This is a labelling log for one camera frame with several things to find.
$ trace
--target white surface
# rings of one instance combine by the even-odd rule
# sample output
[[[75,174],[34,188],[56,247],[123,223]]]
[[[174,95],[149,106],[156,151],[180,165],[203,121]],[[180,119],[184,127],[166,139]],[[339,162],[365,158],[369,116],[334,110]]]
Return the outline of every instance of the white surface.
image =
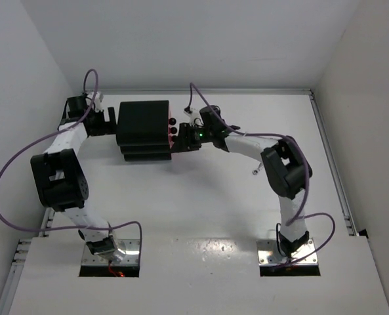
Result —
[[[364,0],[316,91],[389,300],[389,0]]]
[[[359,0],[22,0],[74,89],[311,87]]]
[[[0,1],[0,169],[21,147],[56,129],[71,94],[20,2]],[[16,224],[38,227],[41,222],[30,157],[48,145],[24,154],[2,178],[0,209]],[[18,239],[26,236],[0,222],[0,294]]]
[[[140,277],[79,278],[83,242],[76,231],[52,232],[33,240],[11,314],[388,314],[366,239],[346,231],[309,98],[207,98],[227,122],[292,135],[304,150],[314,170],[306,211],[327,211],[337,222],[318,257],[322,276],[259,276],[256,239],[274,237],[280,213],[264,172],[251,174],[255,160],[204,146],[172,162],[131,164],[115,137],[103,136],[79,153],[88,203],[112,225],[141,222]],[[187,95],[106,96],[104,105],[158,99],[169,99],[173,116],[186,120]],[[68,223],[56,215],[53,225]],[[308,228],[318,245],[331,225],[314,219]],[[137,238],[138,229],[117,236]]]

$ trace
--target white wall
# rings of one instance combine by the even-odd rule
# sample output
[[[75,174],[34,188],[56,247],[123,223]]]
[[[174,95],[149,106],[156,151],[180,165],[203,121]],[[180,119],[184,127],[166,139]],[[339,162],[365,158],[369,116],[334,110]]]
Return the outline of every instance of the white wall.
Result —
[[[56,128],[72,90],[19,0],[0,1],[0,168],[21,147]],[[0,208],[13,222],[39,227],[31,149],[7,171]],[[19,237],[0,223],[0,293]]]
[[[22,0],[74,89],[311,87],[359,0]]]
[[[389,300],[389,0],[362,0],[316,99]]]

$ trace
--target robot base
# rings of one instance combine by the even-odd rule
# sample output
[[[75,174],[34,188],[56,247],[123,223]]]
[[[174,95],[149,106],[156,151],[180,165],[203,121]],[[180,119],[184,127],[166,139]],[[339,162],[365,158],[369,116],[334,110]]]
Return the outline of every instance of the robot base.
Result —
[[[120,262],[113,262],[111,269],[114,272],[122,272],[124,278],[138,278],[139,277],[139,264],[138,256],[140,249],[139,240],[117,240],[119,248],[125,250],[125,257]],[[115,277],[108,270],[108,261],[99,257],[98,255],[92,255],[88,247],[85,245],[81,261],[81,271],[79,277]]]
[[[320,276],[317,254],[314,253],[293,266],[277,267],[286,263],[286,257],[277,250],[276,240],[257,240],[258,265],[260,276]],[[310,239],[299,250],[292,254],[292,259],[299,259],[315,250],[314,241]]]

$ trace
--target cable connector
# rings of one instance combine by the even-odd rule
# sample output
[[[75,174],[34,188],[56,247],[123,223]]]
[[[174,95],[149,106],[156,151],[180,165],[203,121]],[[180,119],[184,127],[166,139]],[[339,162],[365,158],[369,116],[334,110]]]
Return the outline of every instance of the cable connector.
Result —
[[[200,127],[203,125],[203,120],[201,120],[200,111],[195,108],[184,109],[184,114],[190,117],[188,124],[192,127]]]
[[[91,100],[94,97],[94,92],[90,92],[87,95],[87,105],[89,106],[91,104]],[[96,92],[95,95],[95,101],[94,101],[94,111],[96,113],[101,112],[103,110],[102,108],[102,100],[104,99],[104,95],[101,92]]]

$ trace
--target black box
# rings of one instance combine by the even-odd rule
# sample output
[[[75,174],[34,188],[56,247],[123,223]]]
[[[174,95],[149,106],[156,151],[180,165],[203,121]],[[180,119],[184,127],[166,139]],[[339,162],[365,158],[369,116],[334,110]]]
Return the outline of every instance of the black box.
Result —
[[[116,140],[126,161],[170,160],[169,101],[121,102]]]

